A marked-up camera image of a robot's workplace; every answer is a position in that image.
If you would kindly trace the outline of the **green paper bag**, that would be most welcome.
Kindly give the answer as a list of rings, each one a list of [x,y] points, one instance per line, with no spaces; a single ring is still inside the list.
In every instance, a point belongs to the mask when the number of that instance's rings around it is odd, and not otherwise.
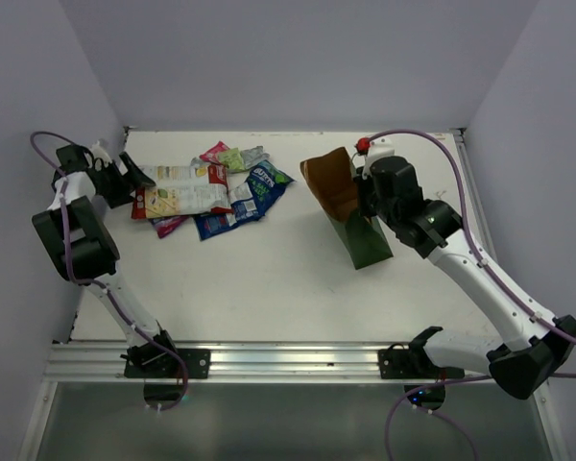
[[[345,147],[300,163],[300,172],[348,252],[355,270],[394,256],[375,218],[358,208],[355,168]]]

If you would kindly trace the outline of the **large red white chips bag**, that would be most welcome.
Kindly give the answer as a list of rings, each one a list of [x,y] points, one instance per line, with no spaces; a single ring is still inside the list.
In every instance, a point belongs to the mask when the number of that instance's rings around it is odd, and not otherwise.
[[[141,166],[155,182],[135,191],[133,220],[232,213],[228,197],[228,173],[224,166]]]

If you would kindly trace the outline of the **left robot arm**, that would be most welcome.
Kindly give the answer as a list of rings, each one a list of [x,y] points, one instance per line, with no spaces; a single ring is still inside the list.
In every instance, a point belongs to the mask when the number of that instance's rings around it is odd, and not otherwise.
[[[125,152],[119,155],[126,166],[124,173],[98,150],[71,141],[57,149],[56,155],[55,198],[32,218],[56,270],[105,306],[125,335],[128,364],[143,376],[184,378],[180,353],[169,333],[125,283],[116,243],[92,204],[101,197],[111,208],[127,205],[136,190],[156,183]]]

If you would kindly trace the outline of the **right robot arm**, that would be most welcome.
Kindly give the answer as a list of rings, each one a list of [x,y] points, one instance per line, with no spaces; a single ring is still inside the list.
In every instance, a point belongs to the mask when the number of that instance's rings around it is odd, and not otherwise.
[[[566,362],[576,319],[558,316],[531,298],[490,258],[448,203],[424,198],[414,166],[393,154],[368,155],[354,181],[358,206],[377,216],[405,246],[445,273],[496,330],[473,336],[429,327],[381,361],[401,376],[432,377],[443,370],[490,376],[510,396],[525,400]]]

